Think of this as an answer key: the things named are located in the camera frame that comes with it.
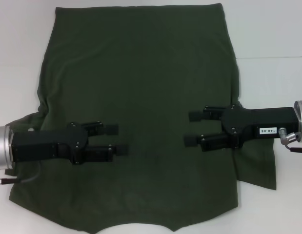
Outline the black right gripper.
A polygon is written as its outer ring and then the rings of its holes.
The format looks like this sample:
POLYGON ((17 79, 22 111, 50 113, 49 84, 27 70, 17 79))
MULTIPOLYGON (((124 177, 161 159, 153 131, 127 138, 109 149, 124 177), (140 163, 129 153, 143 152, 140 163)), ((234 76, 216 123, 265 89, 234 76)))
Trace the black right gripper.
POLYGON ((279 138, 279 129, 299 136, 299 120, 292 107, 246 109, 238 105, 227 108, 205 106, 203 110, 190 111, 188 117, 189 121, 221 120, 225 132, 184 135, 185 147, 200 146, 203 152, 240 148, 253 139, 279 138))

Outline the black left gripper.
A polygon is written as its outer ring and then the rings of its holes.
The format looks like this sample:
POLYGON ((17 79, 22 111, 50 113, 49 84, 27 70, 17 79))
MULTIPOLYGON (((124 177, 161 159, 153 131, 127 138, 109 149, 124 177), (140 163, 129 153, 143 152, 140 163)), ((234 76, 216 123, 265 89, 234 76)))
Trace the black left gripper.
POLYGON ((76 124, 64 129, 15 132, 11 140, 15 163, 49 159, 67 159, 72 164, 112 162, 114 156, 126 156, 128 145, 87 146, 88 136, 116 136, 117 124, 104 125, 100 121, 76 124))

